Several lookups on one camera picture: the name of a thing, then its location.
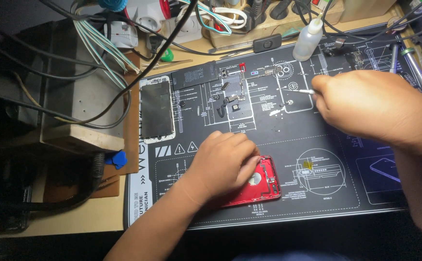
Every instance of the red phone housing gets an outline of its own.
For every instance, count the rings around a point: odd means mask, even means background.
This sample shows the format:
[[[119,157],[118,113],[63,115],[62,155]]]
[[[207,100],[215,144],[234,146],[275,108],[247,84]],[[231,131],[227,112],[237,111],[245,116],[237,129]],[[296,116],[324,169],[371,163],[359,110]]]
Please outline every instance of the red phone housing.
[[[221,207],[273,200],[280,198],[280,195],[279,179],[273,159],[270,156],[261,156],[261,161],[250,180],[241,189],[225,195]]]

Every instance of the red sim tray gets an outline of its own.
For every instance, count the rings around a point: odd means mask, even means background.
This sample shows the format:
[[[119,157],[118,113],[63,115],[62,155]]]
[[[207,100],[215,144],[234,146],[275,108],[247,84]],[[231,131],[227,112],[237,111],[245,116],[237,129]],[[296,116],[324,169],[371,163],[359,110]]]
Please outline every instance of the red sim tray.
[[[240,66],[240,71],[242,71],[242,72],[245,72],[246,71],[245,63],[241,63],[238,66]]]

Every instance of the wooden desk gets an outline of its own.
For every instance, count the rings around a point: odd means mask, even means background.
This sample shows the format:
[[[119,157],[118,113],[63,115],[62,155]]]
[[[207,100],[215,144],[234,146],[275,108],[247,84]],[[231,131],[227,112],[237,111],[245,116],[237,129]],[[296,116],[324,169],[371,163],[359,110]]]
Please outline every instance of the wooden desk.
[[[383,22],[387,22],[391,17],[396,16],[400,12],[400,8],[392,8],[385,15],[375,18],[368,18],[359,21],[351,21],[347,23],[338,23],[336,28],[342,31],[352,30],[360,27],[371,26]],[[404,35],[412,34],[412,30],[408,29]],[[295,40],[286,41],[283,44],[290,44]],[[211,43],[207,39],[200,39],[193,42],[183,44],[193,50],[207,52],[212,48]],[[407,40],[407,46],[413,44]],[[148,53],[144,47],[144,41],[140,41],[140,47],[137,49],[142,53]],[[220,56],[200,56],[185,52],[175,46],[171,47],[174,53],[174,60],[192,59],[192,63],[178,65],[162,70],[154,70],[150,75],[164,73],[192,65],[202,64],[208,61],[217,60]],[[124,185],[125,176],[121,177],[121,191],[118,197],[90,199],[82,206],[61,214],[45,216],[43,213],[35,213],[32,215],[29,228],[20,234],[0,235],[0,237],[20,237],[20,236],[36,236],[51,234],[71,234],[86,232],[101,232],[122,230],[123,225],[123,202],[124,202]],[[36,181],[32,201],[41,202],[43,197],[44,178]]]

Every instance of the black work mat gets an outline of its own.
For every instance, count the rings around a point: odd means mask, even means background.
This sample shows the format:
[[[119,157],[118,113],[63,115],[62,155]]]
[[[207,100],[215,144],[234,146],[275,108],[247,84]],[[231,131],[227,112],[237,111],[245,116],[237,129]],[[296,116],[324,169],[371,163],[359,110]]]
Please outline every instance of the black work mat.
[[[384,25],[363,30],[377,31]],[[378,39],[394,39],[384,35]],[[394,164],[392,150],[374,141],[348,136],[324,122],[312,97],[287,89],[311,89],[318,74],[334,76],[351,71],[345,56],[329,57],[321,48],[333,43],[322,39],[319,48],[305,62],[293,59],[294,44],[275,50],[239,56],[217,62],[227,69],[226,79],[173,91],[175,138],[150,145],[140,143],[140,171],[128,175],[125,190],[124,224],[128,228],[153,205],[190,166],[197,147],[213,131],[243,132],[259,147],[262,155],[273,157],[282,197],[250,205],[198,214],[190,229],[280,222],[321,217],[338,217],[402,210],[406,201]],[[391,51],[383,43],[367,42],[357,46],[365,69],[388,71]],[[399,56],[398,71],[415,78],[405,57]],[[243,80],[241,95],[239,64],[252,71],[280,65],[277,76]],[[148,77],[151,80],[164,73]],[[229,82],[225,95],[221,91]],[[220,93],[219,100],[214,96]],[[219,117],[224,97],[239,95],[237,102]],[[280,103],[291,105],[282,109]],[[240,110],[232,111],[238,103]]]

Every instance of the warning triangle symbol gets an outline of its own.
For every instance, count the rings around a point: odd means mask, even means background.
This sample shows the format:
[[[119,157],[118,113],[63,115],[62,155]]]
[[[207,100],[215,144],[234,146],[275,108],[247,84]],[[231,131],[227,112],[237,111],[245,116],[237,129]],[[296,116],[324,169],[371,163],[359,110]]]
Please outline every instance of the warning triangle symbol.
[[[196,145],[193,142],[190,142],[190,146],[188,146],[187,152],[195,152],[195,151],[198,151],[198,148],[196,147]]]
[[[185,150],[184,148],[182,148],[182,145],[180,145],[180,143],[177,145],[176,151],[174,152],[175,155],[177,154],[184,154]]]

